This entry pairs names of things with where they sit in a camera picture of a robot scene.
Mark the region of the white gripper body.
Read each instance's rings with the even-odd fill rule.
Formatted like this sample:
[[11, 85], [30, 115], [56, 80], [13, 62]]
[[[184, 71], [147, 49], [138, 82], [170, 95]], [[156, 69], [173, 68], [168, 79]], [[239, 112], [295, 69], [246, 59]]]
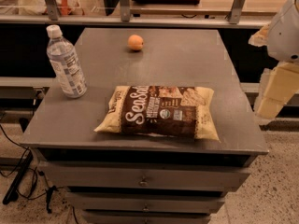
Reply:
[[287, 0], [271, 21], [267, 51], [278, 61], [299, 62], [299, 0]]

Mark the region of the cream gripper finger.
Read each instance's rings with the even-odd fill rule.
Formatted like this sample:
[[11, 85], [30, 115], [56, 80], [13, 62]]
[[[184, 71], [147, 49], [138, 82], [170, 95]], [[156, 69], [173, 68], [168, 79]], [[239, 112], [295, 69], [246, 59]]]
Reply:
[[262, 47], [267, 45], [269, 24], [263, 26], [258, 32], [249, 38], [249, 44], [255, 47]]
[[265, 68], [255, 100], [255, 115], [260, 119], [274, 119], [297, 91], [299, 63], [279, 62], [273, 69]]

